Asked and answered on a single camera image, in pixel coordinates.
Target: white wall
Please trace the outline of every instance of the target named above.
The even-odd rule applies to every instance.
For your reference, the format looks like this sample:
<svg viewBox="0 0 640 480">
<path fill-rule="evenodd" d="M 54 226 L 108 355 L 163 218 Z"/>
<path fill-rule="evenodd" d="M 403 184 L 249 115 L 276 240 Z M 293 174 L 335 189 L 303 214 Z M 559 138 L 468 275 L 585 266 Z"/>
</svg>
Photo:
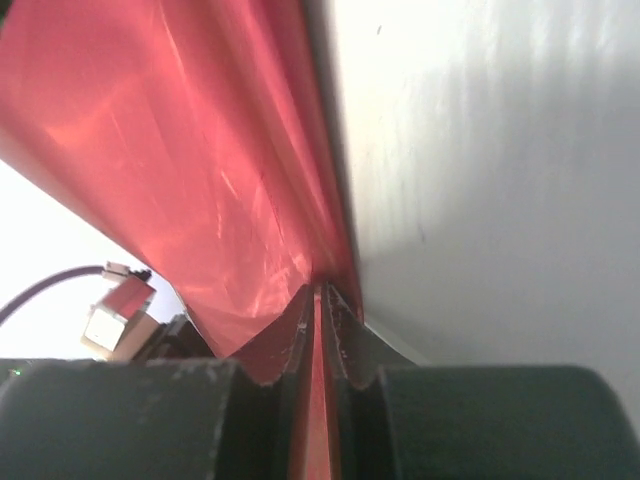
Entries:
<svg viewBox="0 0 640 480">
<path fill-rule="evenodd" d="M 0 307 L 49 275 L 115 261 L 144 265 L 0 161 Z M 182 305 L 158 275 L 149 313 L 166 322 Z M 0 326 L 0 358 L 87 358 L 87 312 L 113 284 L 98 276 L 55 285 Z"/>
<path fill-rule="evenodd" d="M 318 12 L 374 327 L 433 363 L 592 367 L 640 427 L 640 4 Z"/>
</svg>

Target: gray wall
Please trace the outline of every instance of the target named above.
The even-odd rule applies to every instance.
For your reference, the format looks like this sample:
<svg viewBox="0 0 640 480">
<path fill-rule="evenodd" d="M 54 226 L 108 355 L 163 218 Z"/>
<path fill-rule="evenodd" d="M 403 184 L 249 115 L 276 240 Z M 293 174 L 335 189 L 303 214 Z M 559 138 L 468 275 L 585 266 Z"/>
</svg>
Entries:
<svg viewBox="0 0 640 480">
<path fill-rule="evenodd" d="M 592 367 L 640 426 L 640 2 L 310 9 L 374 328 Z"/>
</svg>

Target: red plastic film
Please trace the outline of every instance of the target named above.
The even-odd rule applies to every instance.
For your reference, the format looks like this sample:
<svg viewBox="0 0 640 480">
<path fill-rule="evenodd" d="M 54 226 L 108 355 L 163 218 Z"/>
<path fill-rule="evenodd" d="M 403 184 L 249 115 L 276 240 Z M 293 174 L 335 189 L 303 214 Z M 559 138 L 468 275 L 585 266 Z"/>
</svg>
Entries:
<svg viewBox="0 0 640 480">
<path fill-rule="evenodd" d="M 16 0 L 3 159 L 166 277 L 217 354 L 358 298 L 298 2 Z"/>
</svg>

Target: black cable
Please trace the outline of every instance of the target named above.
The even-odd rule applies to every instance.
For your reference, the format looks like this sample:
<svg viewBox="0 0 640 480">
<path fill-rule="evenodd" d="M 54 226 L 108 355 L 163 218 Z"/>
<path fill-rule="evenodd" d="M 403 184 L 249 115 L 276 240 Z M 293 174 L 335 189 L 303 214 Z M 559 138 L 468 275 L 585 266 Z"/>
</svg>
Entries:
<svg viewBox="0 0 640 480">
<path fill-rule="evenodd" d="M 9 318 L 16 310 L 18 310 L 22 305 L 27 303 L 33 297 L 35 297 L 41 291 L 49 288 L 56 283 L 64 282 L 65 280 L 69 280 L 71 278 L 83 277 L 85 275 L 102 275 L 104 271 L 104 267 L 101 265 L 90 265 L 86 267 L 78 267 L 72 268 L 71 270 L 65 270 L 64 272 L 56 273 L 55 275 L 51 275 L 44 280 L 36 283 L 31 286 L 20 295 L 15 297 L 9 303 L 7 303 L 2 310 L 0 310 L 0 325 L 2 325 L 7 318 Z"/>
</svg>

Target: plastic sheet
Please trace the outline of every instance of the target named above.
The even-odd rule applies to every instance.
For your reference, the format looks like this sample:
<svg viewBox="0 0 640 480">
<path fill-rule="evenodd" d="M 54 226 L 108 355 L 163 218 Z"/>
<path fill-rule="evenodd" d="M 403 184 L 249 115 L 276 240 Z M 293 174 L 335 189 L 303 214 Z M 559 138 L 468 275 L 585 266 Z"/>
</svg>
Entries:
<svg viewBox="0 0 640 480">
<path fill-rule="evenodd" d="M 218 355 L 358 288 L 297 1 L 16 0 L 2 159 L 166 277 Z"/>
</svg>

